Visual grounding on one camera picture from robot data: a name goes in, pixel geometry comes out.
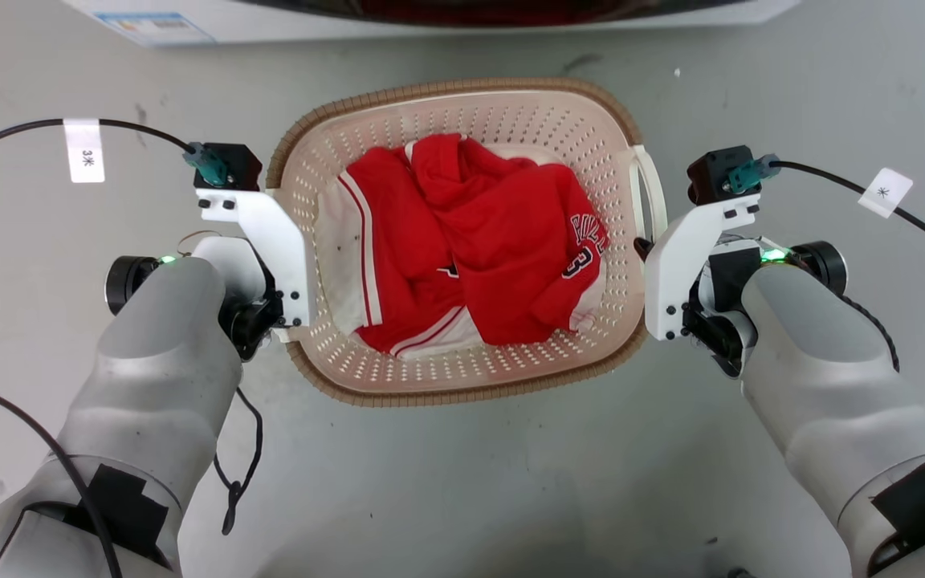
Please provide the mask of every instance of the white box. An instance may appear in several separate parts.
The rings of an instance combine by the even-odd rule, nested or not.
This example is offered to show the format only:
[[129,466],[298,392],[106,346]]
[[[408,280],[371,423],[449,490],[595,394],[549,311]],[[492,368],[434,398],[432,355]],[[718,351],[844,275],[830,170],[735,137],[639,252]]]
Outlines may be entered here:
[[704,8],[592,25],[525,29],[451,29],[430,26],[359,22],[277,10],[235,0],[64,0],[117,33],[144,45],[215,43],[272,43],[272,41],[335,38],[433,36],[443,34],[514,34],[566,30],[672,28],[673,26],[729,26],[766,22],[800,0],[750,0]]

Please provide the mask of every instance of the white mounting plate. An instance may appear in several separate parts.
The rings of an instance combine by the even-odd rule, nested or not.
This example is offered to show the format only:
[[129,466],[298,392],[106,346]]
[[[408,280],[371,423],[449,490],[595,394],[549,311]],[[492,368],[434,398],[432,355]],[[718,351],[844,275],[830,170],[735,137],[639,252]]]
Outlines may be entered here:
[[[203,220],[238,223],[245,231],[273,275],[276,289],[283,292],[287,326],[294,326],[296,319],[302,327],[312,325],[319,286],[312,239],[305,238],[291,217],[266,193],[198,188],[195,194],[210,202],[209,208],[202,209]],[[225,201],[233,202],[234,207],[225,209]]]
[[723,231],[756,222],[748,208],[757,207],[760,197],[749,194],[695,207],[657,238],[645,261],[645,325],[656,340],[680,336],[682,305],[713,246]]

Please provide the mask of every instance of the striped trim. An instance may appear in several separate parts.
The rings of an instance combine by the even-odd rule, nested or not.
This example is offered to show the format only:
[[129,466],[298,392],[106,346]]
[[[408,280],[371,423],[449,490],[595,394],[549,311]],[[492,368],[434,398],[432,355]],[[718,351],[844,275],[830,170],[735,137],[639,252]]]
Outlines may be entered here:
[[359,183],[348,171],[341,173],[338,177],[341,186],[348,190],[352,195],[352,200],[356,202],[356,208],[359,209],[359,215],[362,219],[362,237],[363,237],[363,300],[366,303],[366,324],[381,325],[383,315],[381,314],[381,293],[377,291],[377,274],[376,264],[373,260],[373,215],[370,213],[370,205],[366,201],[366,195],[359,188]]
[[392,347],[390,354],[397,357],[397,355],[409,350],[409,348],[419,347],[419,345],[427,343],[427,341],[432,340],[434,337],[440,336],[445,329],[451,326],[460,312],[463,312],[463,307],[452,307],[437,323],[427,327],[426,332],[418,333],[416,336],[409,337],[408,340],[403,340],[400,344],[396,344],[395,347]]

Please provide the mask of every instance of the white basket handle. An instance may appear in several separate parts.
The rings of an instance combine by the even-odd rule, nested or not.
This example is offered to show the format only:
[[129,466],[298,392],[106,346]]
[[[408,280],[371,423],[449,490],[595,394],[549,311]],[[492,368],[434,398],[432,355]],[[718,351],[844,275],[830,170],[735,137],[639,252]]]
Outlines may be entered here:
[[630,147],[630,194],[634,201],[634,221],[638,224],[638,237],[647,238],[645,224],[647,221],[645,208],[642,205],[642,177],[645,179],[645,193],[649,202],[650,223],[652,223],[652,238],[657,240],[663,234],[669,219],[666,216],[666,199],[662,193],[662,183],[658,180],[658,172],[652,162],[652,155],[645,150],[645,145]]

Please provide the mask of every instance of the sticker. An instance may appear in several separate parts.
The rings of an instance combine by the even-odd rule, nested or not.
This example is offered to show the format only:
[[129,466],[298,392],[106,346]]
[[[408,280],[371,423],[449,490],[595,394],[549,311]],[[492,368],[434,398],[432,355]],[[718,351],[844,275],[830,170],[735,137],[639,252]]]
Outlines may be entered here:
[[106,180],[102,166],[102,135],[98,118],[66,118],[67,161],[70,180],[75,183],[101,183]]
[[912,185],[913,181],[909,177],[892,169],[882,169],[873,183],[870,183],[870,188],[859,198],[858,204],[886,219],[899,207]]
[[98,12],[95,16],[135,43],[148,47],[216,43],[212,36],[177,12]]

